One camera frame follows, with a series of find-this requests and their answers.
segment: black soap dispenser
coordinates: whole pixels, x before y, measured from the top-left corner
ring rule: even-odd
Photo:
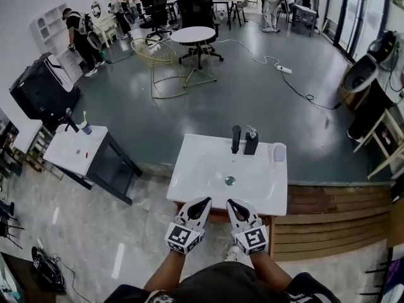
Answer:
[[[248,126],[247,127],[251,130],[250,132],[246,132],[246,147],[244,149],[245,155],[255,155],[255,151],[257,150],[258,146],[258,133],[256,129]]]

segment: white sink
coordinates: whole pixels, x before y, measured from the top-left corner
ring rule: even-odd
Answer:
[[[226,210],[226,201],[234,198],[250,203],[259,214],[285,215],[286,146],[259,143],[252,156],[243,154],[244,145],[241,141],[233,154],[231,139],[186,134],[167,199],[185,203],[210,196],[212,207]]]
[[[65,128],[66,124],[58,127],[58,132],[46,150],[44,159],[84,176],[108,133],[108,128],[92,126],[91,134],[85,134],[82,130],[75,133],[72,127],[64,131]]]

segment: mirror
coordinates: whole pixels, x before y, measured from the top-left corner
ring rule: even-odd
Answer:
[[[101,6],[98,2],[94,1],[93,4],[91,5],[91,12],[93,13],[93,16],[96,18],[99,18],[101,16]]]

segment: gold wire chair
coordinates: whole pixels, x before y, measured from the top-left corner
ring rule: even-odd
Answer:
[[[170,95],[170,96],[159,96],[155,97],[153,95],[153,86],[155,89],[158,91],[158,93],[161,95],[160,90],[157,88],[156,83],[169,80],[172,78],[185,78],[184,75],[181,75],[178,72],[178,68],[175,66],[175,62],[177,62],[177,54],[175,53],[175,50],[171,48],[167,43],[161,42],[155,39],[149,39],[149,38],[138,38],[134,39],[131,42],[132,49],[135,51],[135,53],[140,57],[140,59],[150,67],[150,72],[151,72],[151,83],[150,83],[150,93],[152,98],[156,99],[167,99],[167,98],[175,98],[179,97],[180,95],[188,93],[186,90],[186,87],[184,86],[184,80],[180,79],[181,82],[181,87],[185,90],[181,93],[175,94],[175,95]],[[173,64],[173,68],[176,71],[178,75],[175,76],[169,76],[168,78],[164,78],[158,81],[155,81],[155,67],[157,66],[163,66],[163,65],[169,65]]]

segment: concrete floor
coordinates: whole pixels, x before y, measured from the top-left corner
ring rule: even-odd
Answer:
[[[279,58],[282,66],[293,70],[286,75],[288,82],[301,94],[314,95],[318,104],[333,107],[341,101],[337,86],[347,62],[329,42],[317,34],[308,37],[304,29],[291,32],[290,27],[278,34],[262,33],[259,15],[247,17],[250,22],[240,27],[235,21],[231,31],[223,20],[218,41],[240,40],[261,61],[264,56]],[[136,26],[134,37],[149,32]],[[285,26],[284,20],[279,26]],[[184,54],[183,47],[170,44],[177,55]],[[337,110],[317,109],[283,82],[273,60],[258,64],[236,42],[215,48],[225,59],[213,59],[218,81],[191,86],[187,95],[170,100],[151,99],[150,68],[137,56],[105,65],[91,78],[83,76],[77,82],[83,96],[74,119],[81,122],[86,110],[90,124],[107,126],[135,162],[169,165],[175,164],[184,134],[231,138],[233,125],[240,125],[244,136],[249,124],[258,130],[260,141],[287,146],[290,183],[369,183],[366,176],[379,162],[374,158],[379,151],[363,148],[352,153],[354,144],[346,130],[354,116],[344,105]],[[106,58],[116,61],[130,52],[129,39],[117,41],[106,49]],[[164,69],[156,76],[162,78]],[[163,90],[173,89],[160,84]],[[370,183],[388,181],[389,176],[385,169]]]
[[[74,270],[75,289],[93,303],[102,303],[123,283],[143,287],[169,252],[164,235],[175,214],[175,205],[165,199],[169,182],[144,175],[130,187],[133,205],[128,206],[97,186],[89,191],[67,176],[60,181],[26,165],[21,177],[13,176],[8,185],[4,182],[1,193],[8,203],[16,203],[15,217],[25,230],[10,232],[23,249],[2,239],[0,251],[32,260],[31,248],[40,239],[49,256],[59,256]],[[223,261],[232,243],[229,223],[208,222],[205,230],[202,243],[187,255],[182,279]],[[119,246],[124,251],[117,271]],[[308,271],[342,302],[364,303],[368,301],[358,293],[375,292],[372,286],[380,280],[374,277],[381,275],[364,272],[385,259],[385,248],[383,241],[342,255],[280,266],[291,276]],[[59,266],[68,296],[58,302],[83,302],[71,287],[72,273]]]

